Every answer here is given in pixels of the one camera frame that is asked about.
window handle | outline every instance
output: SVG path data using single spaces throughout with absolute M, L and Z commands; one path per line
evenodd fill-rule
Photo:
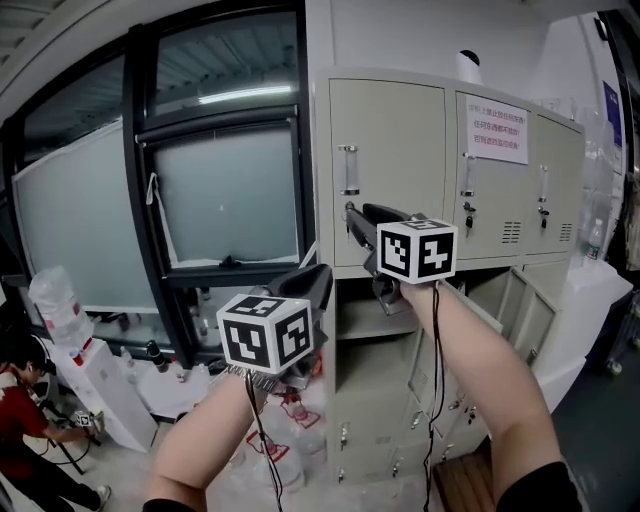
M 147 206 L 153 204 L 153 196 L 158 196 L 158 175 L 155 172 L 149 177 L 149 186 L 147 187 Z

red shirt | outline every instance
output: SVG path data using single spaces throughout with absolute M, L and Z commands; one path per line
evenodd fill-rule
M 42 437 L 47 418 L 29 397 L 8 364 L 0 364 L 0 472 L 8 478 L 28 478 L 37 457 L 24 444 L 23 436 Z

forearm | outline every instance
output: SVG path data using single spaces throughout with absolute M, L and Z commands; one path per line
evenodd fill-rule
M 258 407 L 265 395 L 259 395 Z M 224 468 L 253 422 L 244 381 L 224 378 L 164 439 L 155 474 L 193 489 L 206 489 Z
M 433 289 L 403 285 L 402 290 L 433 339 Z M 445 286 L 438 290 L 444 359 L 491 433 L 499 436 L 532 416 L 548 417 L 535 377 L 507 341 Z

locker handle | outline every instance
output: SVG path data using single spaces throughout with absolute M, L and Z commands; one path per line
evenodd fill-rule
M 476 194 L 476 178 L 473 169 L 473 163 L 476 157 L 467 152 L 462 153 L 462 156 L 467 159 L 467 169 L 464 177 L 464 187 L 460 191 L 460 195 L 463 197 L 473 197 Z
M 546 165 L 540 166 L 540 196 L 539 203 L 547 202 L 547 193 L 549 190 L 549 168 Z
M 360 194 L 358 146 L 340 144 L 338 151 L 344 151 L 344 188 L 340 190 L 340 194 L 343 196 L 357 196 Z

human arm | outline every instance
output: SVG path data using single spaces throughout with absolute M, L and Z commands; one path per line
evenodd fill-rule
M 256 391 L 258 407 L 265 393 Z M 205 490 L 249 430 L 253 416 L 242 378 L 224 380 L 167 434 L 156 456 L 147 499 L 207 509 Z
M 402 284 L 433 339 L 433 288 Z M 454 293 L 439 286 L 438 324 L 444 359 L 465 389 L 493 436 L 492 462 L 496 501 L 520 478 L 562 460 L 546 403 L 535 377 L 513 348 L 468 309 Z

